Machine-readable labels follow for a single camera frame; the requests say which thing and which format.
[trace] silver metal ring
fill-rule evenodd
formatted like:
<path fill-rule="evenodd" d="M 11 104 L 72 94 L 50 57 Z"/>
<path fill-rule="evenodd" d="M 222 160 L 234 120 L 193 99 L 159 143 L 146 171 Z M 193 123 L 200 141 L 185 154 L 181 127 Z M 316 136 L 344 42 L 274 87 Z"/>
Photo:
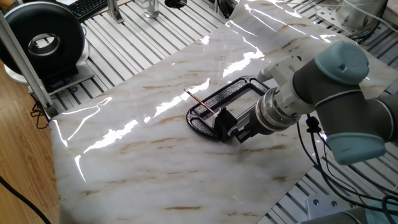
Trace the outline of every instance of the silver metal ring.
<path fill-rule="evenodd" d="M 316 108 L 320 103 L 323 103 L 323 102 L 325 102 L 326 100 L 330 100 L 330 99 L 332 99 L 332 98 L 334 98 L 334 97 L 337 97 L 337 96 L 340 96 L 340 95 L 344 95 L 344 94 L 347 94 L 347 93 L 357 92 L 357 91 L 358 91 L 358 92 L 362 92 L 361 90 L 348 90 L 348 91 L 344 91 L 344 92 L 340 92 L 340 93 L 337 93 L 337 94 L 328 96 L 328 97 L 326 97 L 325 99 L 323 99 L 323 100 L 319 101 L 318 103 L 316 103 L 316 105 L 315 105 L 314 107 Z"/>
<path fill-rule="evenodd" d="M 262 113 L 261 113 L 261 110 L 260 110 L 260 103 L 261 103 L 261 101 L 262 101 L 262 97 L 257 101 L 257 105 L 256 105 L 256 108 L 255 108 L 255 114 L 256 114 L 257 120 L 258 120 L 265 128 L 267 128 L 267 129 L 269 129 L 269 130 L 271 130 L 271 131 L 278 131 L 278 130 L 275 130 L 274 128 L 270 128 L 268 125 L 266 125 L 265 122 L 263 121 L 263 117 L 262 117 L 262 116 L 259 116 L 260 114 L 262 114 Z"/>
<path fill-rule="evenodd" d="M 376 100 L 377 102 L 379 102 L 384 109 L 386 109 L 388 115 L 390 116 L 390 122 L 391 122 L 391 133 L 390 136 L 388 137 L 387 141 L 390 141 L 390 139 L 392 138 L 392 135 L 394 134 L 394 118 L 392 117 L 391 111 L 390 109 L 386 106 L 386 104 L 384 104 L 381 100 L 378 99 L 372 99 L 372 100 Z"/>

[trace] marble surface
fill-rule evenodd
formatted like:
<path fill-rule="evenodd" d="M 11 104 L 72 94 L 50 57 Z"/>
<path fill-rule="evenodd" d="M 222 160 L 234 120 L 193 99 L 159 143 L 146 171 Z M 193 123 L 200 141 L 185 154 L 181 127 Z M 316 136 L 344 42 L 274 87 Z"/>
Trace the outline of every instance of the marble surface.
<path fill-rule="evenodd" d="M 183 89 L 204 98 L 286 55 L 307 62 L 337 40 L 350 41 L 285 4 L 241 1 L 225 26 L 50 122 L 61 207 L 76 223 L 258 222 L 312 167 L 296 128 L 210 141 L 188 126 L 196 102 Z M 367 56 L 361 86 L 374 97 L 398 72 Z M 240 114 L 257 98 L 228 109 Z"/>
<path fill-rule="evenodd" d="M 387 2 L 387 7 L 395 13 L 395 15 L 398 15 L 398 0 L 388 0 Z"/>

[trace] metal frame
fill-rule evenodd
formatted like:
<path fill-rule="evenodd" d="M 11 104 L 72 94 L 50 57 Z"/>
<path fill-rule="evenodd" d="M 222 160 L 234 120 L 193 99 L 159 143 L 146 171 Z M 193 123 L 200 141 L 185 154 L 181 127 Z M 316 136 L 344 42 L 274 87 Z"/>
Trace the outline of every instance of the metal frame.
<path fill-rule="evenodd" d="M 108 14 L 118 23 L 124 22 L 122 15 L 119 11 L 118 0 L 107 0 Z"/>
<path fill-rule="evenodd" d="M 43 108 L 50 116 L 55 116 L 57 114 L 57 110 L 54 107 L 54 103 L 52 102 L 49 94 L 45 90 L 43 83 L 37 76 L 32 64 L 27 58 L 25 52 L 23 51 L 21 45 L 19 44 L 17 38 L 12 32 L 3 14 L 1 14 L 0 16 L 0 34 L 0 40 L 3 42 L 3 44 L 11 54 L 11 57 L 17 63 L 22 74 L 24 74 L 37 100 L 40 101 Z"/>

